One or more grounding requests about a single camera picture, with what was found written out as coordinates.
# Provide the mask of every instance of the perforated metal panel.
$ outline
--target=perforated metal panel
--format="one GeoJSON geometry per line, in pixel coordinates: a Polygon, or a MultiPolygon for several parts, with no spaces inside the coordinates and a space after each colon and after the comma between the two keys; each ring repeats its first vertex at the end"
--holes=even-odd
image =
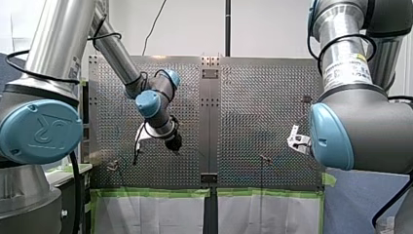
{"type": "Polygon", "coordinates": [[[265,186],[314,190],[321,173],[314,159],[289,149],[286,140],[299,121],[308,134],[310,104],[321,93],[308,59],[223,58],[218,180],[223,187],[265,186]],[[260,156],[273,160],[263,162],[260,156]]]}
{"type": "Polygon", "coordinates": [[[180,155],[169,152],[161,140],[144,141],[137,165],[132,165],[134,137],[142,123],[133,100],[124,97],[123,84],[104,58],[91,59],[91,161],[96,164],[93,187],[199,187],[199,58],[132,58],[136,66],[154,75],[173,69],[181,85],[170,105],[180,123],[180,155]]]}
{"type": "Polygon", "coordinates": [[[160,140],[146,142],[137,166],[132,166],[134,136],[142,118],[133,101],[124,98],[123,85],[108,63],[92,58],[93,187],[192,188],[200,186],[200,173],[218,172],[220,187],[320,189],[321,172],[314,159],[286,144],[298,120],[300,133],[308,134],[305,116],[310,104],[302,99],[317,99],[321,93],[313,61],[221,58],[212,67],[201,58],[133,60],[149,74],[170,68],[182,77],[170,109],[181,123],[183,147],[176,156],[160,140]],[[211,70],[219,76],[208,78],[211,70]],[[261,155],[272,158],[274,165],[263,162],[261,155]],[[115,160],[119,168],[112,172],[108,167],[115,160]]]}

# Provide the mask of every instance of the silver robot arm segment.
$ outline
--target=silver robot arm segment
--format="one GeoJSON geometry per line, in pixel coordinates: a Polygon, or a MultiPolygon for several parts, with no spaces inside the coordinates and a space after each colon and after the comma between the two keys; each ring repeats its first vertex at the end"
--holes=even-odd
{"type": "Polygon", "coordinates": [[[310,30],[321,43],[324,84],[311,109],[316,159],[343,170],[410,173],[413,109],[389,103],[383,89],[393,77],[400,38],[412,27],[411,0],[321,0],[314,11],[310,30]],[[361,39],[376,41],[375,55],[366,55],[361,39]]]}
{"type": "Polygon", "coordinates": [[[182,138],[177,131],[178,122],[169,115],[168,106],[179,86],[179,76],[172,70],[160,70],[153,78],[144,77],[145,72],[138,71],[121,38],[114,35],[115,31],[105,19],[106,15],[97,6],[90,36],[99,38],[94,40],[95,47],[125,85],[126,96],[135,99],[140,114],[145,118],[145,123],[138,129],[137,141],[161,138],[168,149],[178,151],[182,138]]]}

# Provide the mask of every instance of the black cable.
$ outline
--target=black cable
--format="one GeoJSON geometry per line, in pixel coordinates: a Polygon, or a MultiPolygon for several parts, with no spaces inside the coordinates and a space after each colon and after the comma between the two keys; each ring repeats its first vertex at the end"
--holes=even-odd
{"type": "Polygon", "coordinates": [[[412,187],[412,185],[413,177],[412,175],[410,175],[409,181],[393,196],[393,198],[388,203],[386,203],[384,207],[382,207],[382,209],[380,209],[380,211],[378,211],[373,216],[373,218],[371,219],[373,227],[376,227],[377,219],[379,219],[381,215],[383,215],[392,205],[394,205],[394,203],[396,203],[412,187]]]}
{"type": "Polygon", "coordinates": [[[79,165],[77,163],[75,152],[70,153],[70,161],[72,162],[73,178],[75,181],[75,217],[73,222],[73,234],[79,232],[80,217],[82,210],[82,181],[80,178],[79,165]]]}
{"type": "Polygon", "coordinates": [[[112,32],[112,33],[109,33],[109,34],[106,34],[106,35],[101,35],[101,36],[96,36],[96,37],[90,37],[90,38],[88,38],[88,41],[103,39],[103,38],[110,37],[110,36],[117,36],[117,37],[119,38],[119,40],[122,39],[122,34],[121,34],[121,33],[119,33],[119,32],[112,32]]]}
{"type": "Polygon", "coordinates": [[[393,97],[389,97],[389,100],[398,100],[398,99],[405,99],[405,100],[413,101],[412,96],[393,96],[393,97]]]}
{"type": "Polygon", "coordinates": [[[162,10],[163,10],[163,8],[164,8],[164,6],[165,6],[166,3],[167,3],[167,0],[164,0],[164,2],[162,3],[161,9],[159,10],[159,12],[158,12],[158,14],[156,15],[155,20],[154,20],[154,22],[153,22],[153,24],[152,24],[151,31],[150,31],[149,34],[146,36],[145,45],[143,46],[143,52],[142,52],[142,55],[143,55],[143,56],[145,56],[146,46],[148,45],[149,37],[151,37],[152,32],[154,31],[156,22],[158,21],[158,18],[159,18],[159,16],[161,15],[161,12],[162,12],[162,10]]]}
{"type": "Polygon", "coordinates": [[[140,149],[136,151],[136,147],[137,147],[137,144],[138,144],[140,135],[142,134],[143,128],[141,128],[141,129],[139,130],[139,134],[137,134],[136,140],[134,141],[133,162],[132,162],[132,164],[133,164],[134,166],[136,166],[136,164],[137,164],[137,156],[139,156],[139,151],[140,151],[140,149]]]}
{"type": "Polygon", "coordinates": [[[312,8],[310,9],[311,16],[309,18],[309,25],[308,25],[308,29],[307,29],[307,49],[308,49],[310,55],[316,60],[318,60],[319,58],[316,56],[316,54],[313,52],[313,49],[311,48],[311,36],[312,36],[312,30],[313,30],[313,26],[314,26],[314,17],[316,16],[316,6],[317,6],[318,2],[319,2],[318,0],[315,0],[313,2],[312,8]]]}
{"type": "Polygon", "coordinates": [[[33,76],[34,78],[40,79],[40,80],[46,80],[46,81],[57,81],[57,82],[61,82],[61,83],[69,83],[69,84],[74,84],[74,85],[79,85],[79,81],[78,80],[73,80],[73,79],[69,79],[69,80],[64,80],[64,79],[59,79],[53,76],[48,76],[48,75],[43,75],[43,74],[39,74],[36,72],[32,72],[26,69],[23,69],[21,67],[19,67],[17,64],[13,63],[11,61],[12,58],[17,57],[17,56],[21,56],[21,55],[26,55],[30,52],[30,50],[25,50],[25,51],[20,51],[20,52],[14,52],[11,54],[6,55],[5,61],[6,63],[11,66],[12,68],[14,68],[17,71],[20,71],[22,73],[25,73],[27,75],[33,76]]]}
{"type": "Polygon", "coordinates": [[[334,38],[330,42],[327,43],[327,45],[322,48],[321,52],[319,53],[319,59],[318,59],[318,69],[319,69],[319,74],[322,76],[322,58],[324,57],[325,52],[334,44],[340,42],[340,40],[345,39],[345,38],[350,38],[350,37],[358,37],[361,38],[367,42],[369,42],[373,46],[373,52],[371,53],[370,57],[367,59],[367,61],[370,61],[374,58],[377,52],[377,45],[376,42],[369,36],[366,36],[364,34],[360,33],[354,33],[354,34],[348,34],[344,36],[339,36],[337,38],[334,38]]]}
{"type": "Polygon", "coordinates": [[[140,92],[144,92],[146,90],[146,86],[148,85],[148,73],[146,71],[141,71],[140,75],[142,76],[143,79],[143,84],[140,87],[140,92]]]}
{"type": "Polygon", "coordinates": [[[172,77],[170,77],[169,73],[167,73],[165,70],[163,69],[159,69],[156,73],[155,76],[156,77],[160,72],[164,72],[165,75],[167,75],[167,78],[169,80],[170,85],[172,86],[172,98],[170,99],[169,102],[171,102],[173,100],[173,98],[175,98],[175,91],[177,90],[177,87],[175,86],[175,83],[173,83],[172,77]]]}
{"type": "Polygon", "coordinates": [[[107,14],[103,15],[102,19],[99,22],[99,25],[96,28],[96,31],[94,32],[94,37],[88,38],[88,41],[93,41],[94,48],[97,51],[99,51],[99,48],[96,46],[96,40],[103,39],[103,38],[110,37],[110,36],[117,36],[117,37],[119,37],[119,40],[122,39],[122,34],[119,33],[119,32],[112,32],[112,33],[109,33],[109,34],[106,34],[106,35],[98,36],[98,34],[100,32],[100,29],[103,27],[103,24],[106,21],[106,18],[107,18],[107,14]]]}
{"type": "Polygon", "coordinates": [[[384,89],[385,92],[388,92],[390,88],[393,86],[395,81],[395,74],[393,75],[392,81],[389,83],[389,85],[384,89]]]}

